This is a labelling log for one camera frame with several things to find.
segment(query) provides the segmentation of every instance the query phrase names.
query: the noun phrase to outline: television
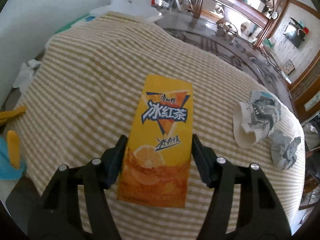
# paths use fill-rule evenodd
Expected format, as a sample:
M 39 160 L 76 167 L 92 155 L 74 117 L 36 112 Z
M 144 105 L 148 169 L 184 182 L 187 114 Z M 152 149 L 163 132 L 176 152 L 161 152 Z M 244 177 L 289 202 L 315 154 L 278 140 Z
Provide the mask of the television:
M 299 29 L 300 29 L 299 26 L 293 23 L 289 23 L 289 25 L 287 26 L 284 32 L 284 35 L 287 37 L 287 39 L 291 41 L 292 44 L 297 48 L 299 48 L 301 43 L 304 41 L 304 37 L 306 36 L 306 34 L 302 30 L 299 31 L 299 35 L 298 35 Z

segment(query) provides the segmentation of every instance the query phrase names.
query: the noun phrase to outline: ice tea carton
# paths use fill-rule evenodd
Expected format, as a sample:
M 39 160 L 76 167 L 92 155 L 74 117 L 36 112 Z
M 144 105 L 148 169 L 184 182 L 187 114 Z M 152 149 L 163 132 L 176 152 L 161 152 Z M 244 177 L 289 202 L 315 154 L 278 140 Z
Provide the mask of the ice tea carton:
M 192 116 L 191 83 L 147 76 L 124 154 L 118 200 L 185 206 Z

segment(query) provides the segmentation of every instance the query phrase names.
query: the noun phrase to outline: blue cloth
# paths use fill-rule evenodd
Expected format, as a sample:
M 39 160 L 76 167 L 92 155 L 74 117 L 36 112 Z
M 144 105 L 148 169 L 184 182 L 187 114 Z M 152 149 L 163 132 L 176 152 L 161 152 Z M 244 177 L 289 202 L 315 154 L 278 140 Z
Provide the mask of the blue cloth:
M 0 179 L 20 179 L 27 165 L 20 159 L 20 169 L 16 170 L 10 165 L 7 143 L 0 138 Z

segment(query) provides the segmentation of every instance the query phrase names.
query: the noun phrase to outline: orange slice illustration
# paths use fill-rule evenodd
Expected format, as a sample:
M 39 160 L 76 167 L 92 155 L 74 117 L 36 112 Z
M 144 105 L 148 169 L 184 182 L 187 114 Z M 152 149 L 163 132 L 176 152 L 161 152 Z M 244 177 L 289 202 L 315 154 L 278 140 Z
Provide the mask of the orange slice illustration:
M 156 168 L 164 165 L 163 156 L 160 152 L 150 145 L 143 145 L 136 149 L 133 155 L 138 164 L 143 168 Z

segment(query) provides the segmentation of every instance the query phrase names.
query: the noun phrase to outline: striped blanket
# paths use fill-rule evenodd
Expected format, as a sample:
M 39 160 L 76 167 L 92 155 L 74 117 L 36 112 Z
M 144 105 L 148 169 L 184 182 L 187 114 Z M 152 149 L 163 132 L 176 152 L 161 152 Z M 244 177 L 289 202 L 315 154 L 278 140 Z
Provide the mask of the striped blanket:
M 233 136 L 235 103 L 248 101 L 253 90 L 267 91 L 265 87 L 152 23 L 116 13 L 54 36 L 37 77 L 18 103 L 27 112 L 7 127 L 20 136 L 28 175 L 39 192 L 59 165 L 84 165 L 113 147 L 121 134 L 129 135 L 149 73 L 193 84 L 193 133 L 233 164 L 258 163 L 292 223 L 305 172 L 303 131 L 294 115 L 283 106 L 276 125 L 285 135 L 302 138 L 296 164 L 280 171 L 272 164 L 270 139 L 245 150 Z M 123 239 L 195 239 L 213 192 L 201 182 L 193 160 L 184 209 L 118 201 L 116 191 L 113 185 L 106 197 Z M 82 189 L 79 195 L 83 226 L 90 231 Z M 236 227 L 239 197 L 236 186 L 228 232 Z

